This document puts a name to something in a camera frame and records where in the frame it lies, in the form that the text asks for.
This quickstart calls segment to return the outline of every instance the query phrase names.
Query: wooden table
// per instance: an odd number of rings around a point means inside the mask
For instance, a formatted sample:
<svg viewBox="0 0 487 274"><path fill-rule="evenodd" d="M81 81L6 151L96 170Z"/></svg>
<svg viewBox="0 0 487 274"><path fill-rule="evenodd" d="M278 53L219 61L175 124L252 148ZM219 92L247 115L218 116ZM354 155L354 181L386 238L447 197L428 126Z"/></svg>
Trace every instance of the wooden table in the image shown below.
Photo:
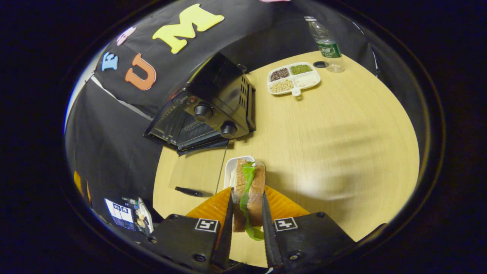
<svg viewBox="0 0 487 274"><path fill-rule="evenodd" d="M267 185L309 212L326 212L355 241L389 222L416 186L416 135L392 92L365 68L343 58L344 72L317 69L321 83L303 90L300 99L270 94L267 74L295 62L312 64L321 60L319 51L249 73L257 90L257 130L227 149L190 157L163 149L154 186L157 212L163 217L185 215L206 199L169 188L170 181L220 191L228 159L251 155L266 165ZM230 258L267 267L263 241L246 233L232 235Z"/></svg>

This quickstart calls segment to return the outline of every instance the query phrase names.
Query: plastic bottle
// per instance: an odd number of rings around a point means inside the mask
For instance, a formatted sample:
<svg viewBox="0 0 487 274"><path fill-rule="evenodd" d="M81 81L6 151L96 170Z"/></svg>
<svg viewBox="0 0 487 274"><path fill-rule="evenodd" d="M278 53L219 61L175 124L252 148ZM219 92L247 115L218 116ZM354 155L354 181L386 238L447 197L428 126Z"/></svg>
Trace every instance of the plastic bottle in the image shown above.
<svg viewBox="0 0 487 274"><path fill-rule="evenodd" d="M326 68L332 72L344 71L343 57L341 56L337 40L313 16L305 16L304 19L308 21L309 31L321 51L325 62L328 63Z"/></svg>

